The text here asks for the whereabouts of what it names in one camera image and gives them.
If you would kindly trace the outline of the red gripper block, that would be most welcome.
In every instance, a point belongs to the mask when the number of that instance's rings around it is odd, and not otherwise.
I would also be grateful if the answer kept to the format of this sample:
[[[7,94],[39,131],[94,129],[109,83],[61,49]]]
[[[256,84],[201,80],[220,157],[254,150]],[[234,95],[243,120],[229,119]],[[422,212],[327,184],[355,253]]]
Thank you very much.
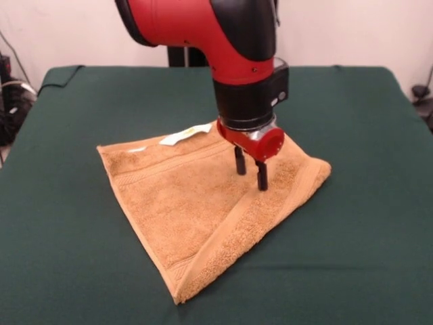
[[[244,153],[255,161],[258,167],[257,184],[260,191],[268,190],[267,159],[276,156],[281,150],[285,133],[276,124],[276,117],[265,126],[252,131],[236,131],[224,126],[221,119],[216,120],[216,127],[220,136],[233,144],[235,152],[236,171],[238,175],[246,174]]]

